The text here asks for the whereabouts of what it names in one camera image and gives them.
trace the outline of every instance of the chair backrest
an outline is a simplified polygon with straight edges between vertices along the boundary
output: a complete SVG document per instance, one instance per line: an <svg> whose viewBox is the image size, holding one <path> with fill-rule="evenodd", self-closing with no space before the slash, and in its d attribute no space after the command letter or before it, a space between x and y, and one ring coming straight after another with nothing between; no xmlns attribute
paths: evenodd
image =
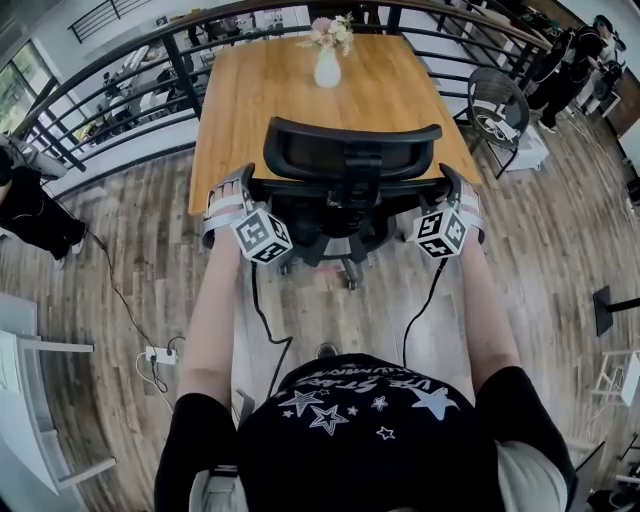
<svg viewBox="0 0 640 512"><path fill-rule="evenodd" d="M513 80L498 70L478 68L469 77L471 121L480 110L498 112L509 126L523 134L531 113L524 93Z"/></svg>
<svg viewBox="0 0 640 512"><path fill-rule="evenodd" d="M400 181L424 174L438 125L399 133L321 128L271 119L264 159L274 174L314 183Z"/></svg>

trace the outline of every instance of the flower vase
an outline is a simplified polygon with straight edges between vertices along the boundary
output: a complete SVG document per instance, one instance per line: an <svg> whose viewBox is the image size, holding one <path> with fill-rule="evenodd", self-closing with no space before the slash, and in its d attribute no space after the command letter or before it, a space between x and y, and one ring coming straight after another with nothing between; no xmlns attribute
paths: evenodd
<svg viewBox="0 0 640 512"><path fill-rule="evenodd" d="M340 72L338 59L336 59L335 48L323 48L320 50L313 77L316 80L316 84L320 87L330 89L338 85L342 73Z"/></svg>

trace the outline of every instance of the wooden floor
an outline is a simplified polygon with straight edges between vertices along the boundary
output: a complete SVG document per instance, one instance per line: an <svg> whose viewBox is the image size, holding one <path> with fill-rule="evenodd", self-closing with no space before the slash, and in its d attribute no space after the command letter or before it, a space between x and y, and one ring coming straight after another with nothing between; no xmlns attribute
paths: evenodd
<svg viewBox="0 0 640 512"><path fill-rule="evenodd" d="M567 122L561 122L557 136L545 137L552 155L537 173L506 174L497 182L486 148L475 156L486 182L480 191L488 224L485 250L525 368L563 434L608 439L607 460L612 460L638 424L640 404L602 410L604 402L594 400L589 389L602 349L640 346L640 318L637 312L619 314L614 328L598 339L591 294L605 284L616 299L640 294L639 224L622 208L628 176L610 134L604 125L594 128L581 120L577 125L587 139ZM65 201L108 246L118 287L160 346L185 333L206 263L199 221L186 214L191 164L192 152L166 157ZM354 292L331 266L299 264L286 278L273 268L261 269L260 296L274 335L295 337L283 374L311 359L327 340L345 352L398 362L404 329L425 300L435 267L414 246L393 242L362 265L363 285ZM0 291L38 303L45 339L96 346L90 358L42 355L53 418L70 465L82 468L108 455L118 461L116 468L80 485L88 508L152 510L170 414L136 374L135 358L145 342L111 290L104 254L88 243L64 272L56 272L48 254L4 241ZM235 386L261 401L280 348L267 344L253 311L247 266L239 292ZM462 318L460 271L453 262L426 315L414 325L408 359L411 367L471 398ZM141 369L149 372L144 362ZM175 368L162 375L172 399ZM614 467L611 462L607 469Z"/></svg>

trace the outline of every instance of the forearm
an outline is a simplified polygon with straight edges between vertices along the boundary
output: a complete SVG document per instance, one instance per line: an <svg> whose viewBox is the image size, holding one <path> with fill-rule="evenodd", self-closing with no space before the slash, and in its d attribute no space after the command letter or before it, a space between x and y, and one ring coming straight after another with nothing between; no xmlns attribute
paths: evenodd
<svg viewBox="0 0 640 512"><path fill-rule="evenodd" d="M520 355L475 230L468 235L460 261L471 378L478 393L498 370L520 366Z"/></svg>
<svg viewBox="0 0 640 512"><path fill-rule="evenodd" d="M240 249L229 237L233 233L221 230L211 250L187 333L178 393L204 393L227 408L231 404L235 284L240 266Z"/></svg>

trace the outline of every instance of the black chair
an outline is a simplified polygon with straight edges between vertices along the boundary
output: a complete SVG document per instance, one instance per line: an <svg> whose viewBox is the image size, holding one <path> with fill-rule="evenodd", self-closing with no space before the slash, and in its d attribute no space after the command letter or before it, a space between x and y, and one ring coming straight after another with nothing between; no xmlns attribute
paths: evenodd
<svg viewBox="0 0 640 512"><path fill-rule="evenodd" d="M395 215L419 206L420 193L433 203L447 187L443 180L406 181L429 168L441 136L437 125L376 133L271 119L265 162L274 174L297 180L266 185L272 212L289 229L292 257L314 267L341 260L354 289L358 281L350 262L360 263L390 240ZM338 244L332 240L345 248L334 251Z"/></svg>
<svg viewBox="0 0 640 512"><path fill-rule="evenodd" d="M467 108L459 112L454 119L467 114L477 135L471 147L473 153L478 145L485 140L489 149L500 163L493 146L511 152L509 161L503 165L496 175L496 179L511 165L518 155L520 138L529 125L530 111L524 93L518 85L507 75L489 68L479 68L469 77L469 96ZM495 123L506 122L518 134L509 140Z"/></svg>

